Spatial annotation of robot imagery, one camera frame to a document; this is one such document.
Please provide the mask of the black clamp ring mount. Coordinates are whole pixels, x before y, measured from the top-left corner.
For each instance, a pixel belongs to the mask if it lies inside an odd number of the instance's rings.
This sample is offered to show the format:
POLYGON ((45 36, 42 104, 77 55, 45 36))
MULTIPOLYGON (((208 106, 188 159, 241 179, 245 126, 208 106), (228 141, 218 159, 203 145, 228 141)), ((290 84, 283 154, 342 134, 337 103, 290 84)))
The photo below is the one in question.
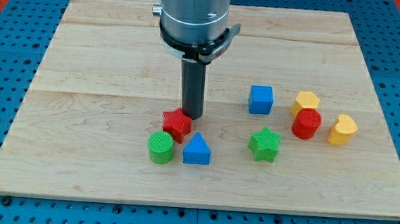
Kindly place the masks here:
POLYGON ((222 56, 232 43, 232 39, 240 33, 242 25, 237 23, 226 28, 217 39, 205 44, 188 44, 174 39, 160 23, 160 38, 164 47, 178 59, 184 59, 198 64, 209 65, 222 56))

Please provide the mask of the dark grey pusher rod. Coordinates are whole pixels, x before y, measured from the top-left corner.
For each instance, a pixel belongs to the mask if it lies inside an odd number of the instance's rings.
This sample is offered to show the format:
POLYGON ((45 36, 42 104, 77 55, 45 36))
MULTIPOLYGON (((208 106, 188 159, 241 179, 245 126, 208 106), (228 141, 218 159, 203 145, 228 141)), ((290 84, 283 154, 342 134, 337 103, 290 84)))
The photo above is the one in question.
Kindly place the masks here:
POLYGON ((182 110, 192 120, 203 115, 206 67, 182 60, 182 110))

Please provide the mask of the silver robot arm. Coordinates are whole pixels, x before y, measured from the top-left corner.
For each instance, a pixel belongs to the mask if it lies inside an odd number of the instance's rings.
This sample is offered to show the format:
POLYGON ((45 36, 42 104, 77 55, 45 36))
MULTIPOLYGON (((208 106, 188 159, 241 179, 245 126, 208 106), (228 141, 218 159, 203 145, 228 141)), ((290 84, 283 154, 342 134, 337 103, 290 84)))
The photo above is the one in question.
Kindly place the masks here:
POLYGON ((165 49, 182 62, 182 111, 196 120, 203 115, 206 67, 227 51, 242 26, 228 27, 230 0, 161 0, 152 12, 160 18, 165 49))

